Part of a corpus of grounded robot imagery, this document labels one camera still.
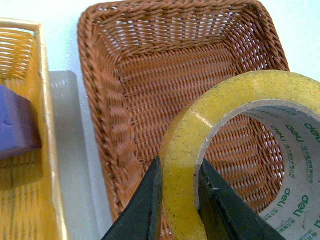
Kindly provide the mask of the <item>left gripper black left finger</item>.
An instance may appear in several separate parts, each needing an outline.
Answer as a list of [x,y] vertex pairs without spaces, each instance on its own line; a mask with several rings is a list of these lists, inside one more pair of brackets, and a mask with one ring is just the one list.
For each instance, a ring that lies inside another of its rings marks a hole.
[[163,181],[157,156],[120,217],[104,240],[159,240],[161,238]]

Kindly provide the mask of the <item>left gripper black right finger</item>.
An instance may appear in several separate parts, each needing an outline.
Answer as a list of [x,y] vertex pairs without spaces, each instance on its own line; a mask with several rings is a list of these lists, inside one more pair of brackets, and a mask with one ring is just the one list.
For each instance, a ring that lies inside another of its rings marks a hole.
[[198,212],[209,240],[283,240],[204,159],[198,175]]

